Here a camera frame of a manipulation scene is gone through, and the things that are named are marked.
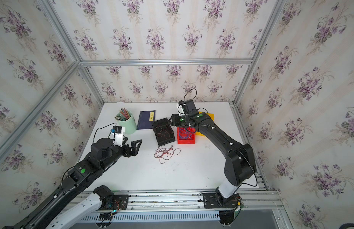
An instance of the book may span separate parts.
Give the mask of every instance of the book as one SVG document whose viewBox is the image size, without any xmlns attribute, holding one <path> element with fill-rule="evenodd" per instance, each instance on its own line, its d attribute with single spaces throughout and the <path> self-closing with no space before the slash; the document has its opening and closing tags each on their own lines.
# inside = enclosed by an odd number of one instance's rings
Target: book
<svg viewBox="0 0 354 229">
<path fill-rule="evenodd" d="M 152 122 L 155 118 L 155 111 L 141 111 L 137 123 L 138 130 L 152 129 Z"/>
</svg>

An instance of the red box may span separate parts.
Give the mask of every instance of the red box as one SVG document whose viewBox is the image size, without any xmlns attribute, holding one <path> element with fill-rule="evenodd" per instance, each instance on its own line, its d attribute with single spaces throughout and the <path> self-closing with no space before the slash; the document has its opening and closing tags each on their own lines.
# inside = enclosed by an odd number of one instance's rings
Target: red box
<svg viewBox="0 0 354 229">
<path fill-rule="evenodd" d="M 190 132 L 195 132 L 195 129 L 192 127 L 187 128 Z M 191 133 L 192 139 L 180 139 L 180 136 L 184 137 L 187 136 L 186 130 L 181 127 L 177 127 L 177 144 L 195 144 L 195 133 Z"/>
</svg>

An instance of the yellow object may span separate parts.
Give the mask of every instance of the yellow object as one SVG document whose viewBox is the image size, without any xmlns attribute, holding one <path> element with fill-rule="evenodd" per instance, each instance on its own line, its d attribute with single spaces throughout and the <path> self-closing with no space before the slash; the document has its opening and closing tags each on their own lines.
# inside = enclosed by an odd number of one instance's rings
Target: yellow object
<svg viewBox="0 0 354 229">
<path fill-rule="evenodd" d="M 209 116 L 210 116 L 211 119 L 214 121 L 214 114 L 209 113 Z M 196 135 L 205 136 L 205 135 L 203 135 L 203 134 L 200 133 L 200 132 L 196 132 Z"/>
<path fill-rule="evenodd" d="M 154 119 L 154 112 L 150 112 L 149 121 L 153 121 L 153 119 Z"/>
</svg>

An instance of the wallpaper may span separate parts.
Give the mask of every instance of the wallpaper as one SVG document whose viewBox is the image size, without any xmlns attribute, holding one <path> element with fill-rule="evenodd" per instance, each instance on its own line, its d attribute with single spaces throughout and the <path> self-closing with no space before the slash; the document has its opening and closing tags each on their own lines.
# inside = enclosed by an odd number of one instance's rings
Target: wallpaper
<svg viewBox="0 0 354 229">
<path fill-rule="evenodd" d="M 88 68 L 106 102 L 232 101 L 247 65 L 106 66 Z"/>
<path fill-rule="evenodd" d="M 0 228 L 26 217 L 60 184 L 99 111 L 82 78 L 72 76 L 0 164 Z"/>
<path fill-rule="evenodd" d="M 0 0 L 0 145 L 69 61 L 36 1 Z"/>
<path fill-rule="evenodd" d="M 251 57 L 275 0 L 53 0 L 83 59 Z"/>
<path fill-rule="evenodd" d="M 294 228 L 354 223 L 354 1 L 290 0 L 239 102 Z"/>
</svg>

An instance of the white table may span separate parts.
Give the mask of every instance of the white table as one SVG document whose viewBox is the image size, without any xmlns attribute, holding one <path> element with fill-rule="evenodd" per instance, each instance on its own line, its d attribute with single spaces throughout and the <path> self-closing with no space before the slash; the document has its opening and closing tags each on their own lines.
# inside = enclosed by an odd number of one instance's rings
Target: white table
<svg viewBox="0 0 354 229">
<path fill-rule="evenodd" d="M 214 114 L 214 122 L 234 140 L 242 143 L 242 138 L 234 121 L 228 102 L 195 103 L 197 108 L 203 107 Z M 81 155 L 82 160 L 91 151 L 94 133 L 97 128 L 115 122 L 115 115 L 121 107 L 130 110 L 136 124 L 140 111 L 155 110 L 155 120 L 170 118 L 178 113 L 176 103 L 105 103 L 95 123 L 91 137 Z M 95 142 L 107 137 L 112 126 L 97 131 Z M 174 189 L 215 189 L 225 179 L 225 158 L 220 150 L 207 137 L 196 135 L 195 144 L 177 144 L 177 128 L 172 127 L 176 141 L 164 147 L 180 148 L 179 155 L 159 163 L 154 158 L 158 144 L 152 129 L 137 130 L 132 135 L 125 135 L 131 141 L 142 139 L 139 153 L 136 157 L 121 157 L 100 178 L 86 190 L 92 191 L 96 187 L 106 185 L 111 190 L 174 190 Z M 245 181 L 256 184 L 254 176 Z M 242 185 L 240 188 L 255 188 Z"/>
</svg>

